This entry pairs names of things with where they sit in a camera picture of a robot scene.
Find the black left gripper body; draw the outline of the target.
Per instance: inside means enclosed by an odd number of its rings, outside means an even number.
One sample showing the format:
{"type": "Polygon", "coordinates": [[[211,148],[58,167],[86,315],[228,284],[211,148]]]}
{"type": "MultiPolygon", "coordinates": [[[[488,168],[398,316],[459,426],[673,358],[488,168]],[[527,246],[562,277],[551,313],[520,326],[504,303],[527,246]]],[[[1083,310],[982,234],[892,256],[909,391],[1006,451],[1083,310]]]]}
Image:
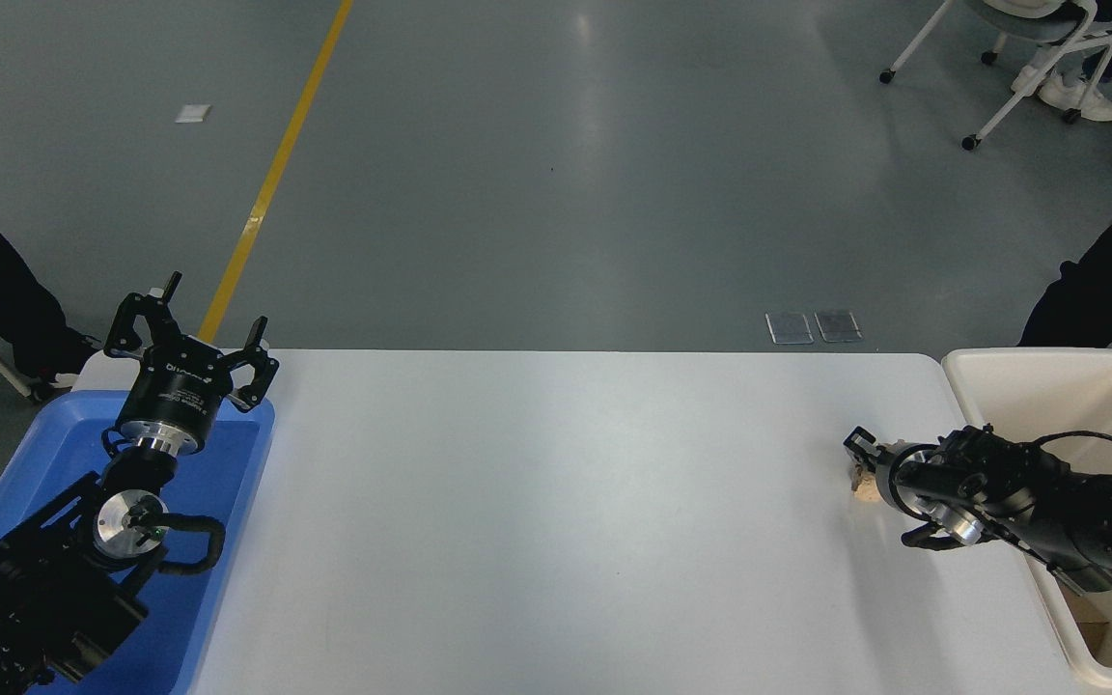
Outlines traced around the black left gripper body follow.
{"type": "Polygon", "coordinates": [[[118,417],[120,435],[143,438],[163,427],[181,431],[182,448],[203,448],[229,393],[224,356],[189,336],[147,348],[118,417]]]}

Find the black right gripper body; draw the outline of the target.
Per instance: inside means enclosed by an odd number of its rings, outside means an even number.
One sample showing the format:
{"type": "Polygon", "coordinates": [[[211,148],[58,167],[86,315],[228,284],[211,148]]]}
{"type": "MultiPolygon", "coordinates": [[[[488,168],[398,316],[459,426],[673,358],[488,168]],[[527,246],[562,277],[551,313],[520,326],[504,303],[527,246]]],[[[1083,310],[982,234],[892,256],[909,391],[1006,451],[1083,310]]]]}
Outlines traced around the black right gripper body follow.
{"type": "Polygon", "coordinates": [[[936,455],[943,446],[931,443],[891,443],[886,446],[886,502],[898,512],[929,512],[934,503],[949,502],[936,455]]]}

